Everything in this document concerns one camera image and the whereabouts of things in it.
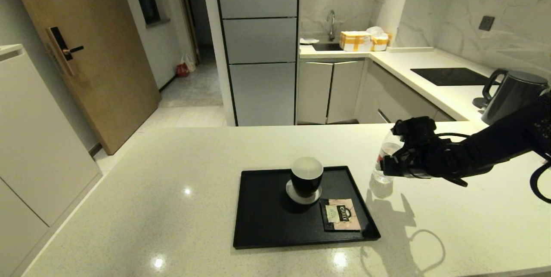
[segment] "wall outlet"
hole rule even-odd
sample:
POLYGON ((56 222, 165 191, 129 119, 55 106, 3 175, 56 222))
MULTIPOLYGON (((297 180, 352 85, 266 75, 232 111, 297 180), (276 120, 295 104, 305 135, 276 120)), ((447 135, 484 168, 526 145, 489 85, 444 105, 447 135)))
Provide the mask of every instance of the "wall outlet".
POLYGON ((482 17, 478 30, 489 31, 492 28, 492 24, 494 24, 494 19, 495 17, 490 16, 482 17))

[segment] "cabinet handle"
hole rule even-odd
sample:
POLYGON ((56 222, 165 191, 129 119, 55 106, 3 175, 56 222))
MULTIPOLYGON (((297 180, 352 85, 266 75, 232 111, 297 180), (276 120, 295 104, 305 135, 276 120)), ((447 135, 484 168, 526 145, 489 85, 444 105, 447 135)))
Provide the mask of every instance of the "cabinet handle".
POLYGON ((386 123, 391 123, 391 122, 390 122, 390 119, 388 119, 387 116, 386 116, 381 110, 377 109, 377 112, 378 112, 379 116, 380 116, 384 121, 386 121, 386 123))

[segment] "white countertop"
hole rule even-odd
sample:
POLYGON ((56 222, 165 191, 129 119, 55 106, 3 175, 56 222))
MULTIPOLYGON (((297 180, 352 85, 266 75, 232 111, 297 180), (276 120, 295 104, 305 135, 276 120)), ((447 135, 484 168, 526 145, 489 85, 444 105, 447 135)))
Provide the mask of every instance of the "white countertop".
MULTIPOLYGON (((471 122, 437 123, 471 134, 471 122)), ((551 210, 529 187, 534 153, 465 179, 370 183, 391 124, 169 128, 146 132, 43 251, 27 277, 457 276, 551 271, 551 210), (382 238, 232 247, 245 169, 301 156, 347 165, 382 238)))
POLYGON ((299 46, 300 59, 321 59, 321 58, 367 58, 372 53, 371 51, 344 51, 344 50, 327 50, 318 51, 312 45, 299 46))
POLYGON ((478 86, 437 86, 412 68, 460 68, 465 67, 485 77, 490 77, 493 69, 483 67, 464 58, 433 48, 389 48, 379 52, 315 51, 313 46, 300 46, 301 59, 313 58, 358 58, 369 57, 379 63, 392 75, 417 91, 457 121, 472 121, 487 126, 480 117, 480 109, 472 105, 475 97, 482 97, 482 85, 478 86))

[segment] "black kettle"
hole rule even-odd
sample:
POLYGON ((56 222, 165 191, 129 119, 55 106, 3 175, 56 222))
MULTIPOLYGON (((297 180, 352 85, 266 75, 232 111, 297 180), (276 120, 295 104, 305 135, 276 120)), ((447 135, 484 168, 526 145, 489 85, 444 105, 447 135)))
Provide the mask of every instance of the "black kettle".
POLYGON ((547 87, 547 80, 537 75, 497 69, 482 89, 482 96, 488 102, 488 107, 482 114, 482 121, 489 125, 493 124, 504 116, 534 102, 547 87), (492 96, 490 87, 498 75, 504 75, 504 78, 492 96))

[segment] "induction cooktop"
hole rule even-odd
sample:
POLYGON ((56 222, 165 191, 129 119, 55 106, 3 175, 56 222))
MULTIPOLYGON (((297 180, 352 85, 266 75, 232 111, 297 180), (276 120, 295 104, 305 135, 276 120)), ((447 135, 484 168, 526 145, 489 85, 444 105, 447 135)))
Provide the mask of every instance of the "induction cooktop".
POLYGON ((417 75, 437 86, 483 86, 488 77, 468 68, 412 68, 417 75))

